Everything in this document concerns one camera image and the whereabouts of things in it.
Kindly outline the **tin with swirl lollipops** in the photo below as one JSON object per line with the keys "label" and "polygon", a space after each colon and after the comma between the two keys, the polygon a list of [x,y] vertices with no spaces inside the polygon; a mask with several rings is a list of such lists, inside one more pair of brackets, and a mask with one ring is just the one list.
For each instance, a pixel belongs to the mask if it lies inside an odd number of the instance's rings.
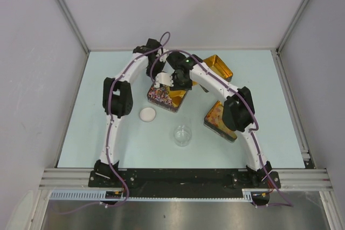
{"label": "tin with swirl lollipops", "polygon": [[187,92],[187,90],[170,90],[169,86],[162,85],[156,88],[152,85],[147,93],[147,99],[156,106],[176,113],[180,109]]}

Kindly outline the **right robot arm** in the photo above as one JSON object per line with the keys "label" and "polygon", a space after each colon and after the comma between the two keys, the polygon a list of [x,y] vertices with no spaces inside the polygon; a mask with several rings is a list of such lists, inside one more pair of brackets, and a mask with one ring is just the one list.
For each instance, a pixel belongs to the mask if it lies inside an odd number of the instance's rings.
{"label": "right robot arm", "polygon": [[255,117],[252,95],[247,87],[238,88],[220,77],[196,55],[185,51],[171,50],[167,62],[173,68],[171,90],[191,90],[197,82],[212,93],[223,105],[222,120],[231,131],[239,132],[246,144],[249,182],[262,187],[272,181],[272,166],[260,149],[256,138],[259,130]]}

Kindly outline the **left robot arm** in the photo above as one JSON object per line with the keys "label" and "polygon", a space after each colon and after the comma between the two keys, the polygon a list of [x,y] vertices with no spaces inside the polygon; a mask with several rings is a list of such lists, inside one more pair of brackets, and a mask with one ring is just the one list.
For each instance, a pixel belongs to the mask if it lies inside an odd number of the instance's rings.
{"label": "left robot arm", "polygon": [[132,84],[142,71],[149,72],[155,59],[163,53],[164,45],[155,39],[133,50],[129,63],[114,78],[105,78],[103,82],[102,105],[106,113],[106,134],[99,160],[94,165],[94,172],[109,187],[118,183],[117,165],[120,154],[116,150],[118,131],[133,108]]}

